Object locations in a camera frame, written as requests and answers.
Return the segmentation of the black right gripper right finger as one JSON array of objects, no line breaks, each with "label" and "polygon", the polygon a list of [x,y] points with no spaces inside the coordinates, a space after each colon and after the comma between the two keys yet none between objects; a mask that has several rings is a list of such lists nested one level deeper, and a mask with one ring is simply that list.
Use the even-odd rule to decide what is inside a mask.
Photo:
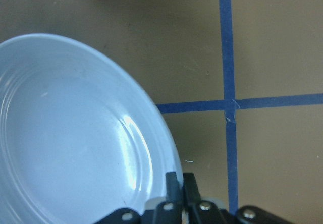
[{"label": "black right gripper right finger", "polygon": [[183,181],[188,223],[227,223],[222,212],[213,201],[201,198],[194,173],[183,173]]}]

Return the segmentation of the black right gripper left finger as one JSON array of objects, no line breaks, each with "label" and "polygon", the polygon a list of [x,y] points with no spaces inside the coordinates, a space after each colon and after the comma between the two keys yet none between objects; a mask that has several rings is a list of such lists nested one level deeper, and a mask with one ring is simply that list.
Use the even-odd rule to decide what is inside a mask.
[{"label": "black right gripper left finger", "polygon": [[166,173],[166,198],[154,210],[152,223],[182,223],[182,190],[176,172]]}]

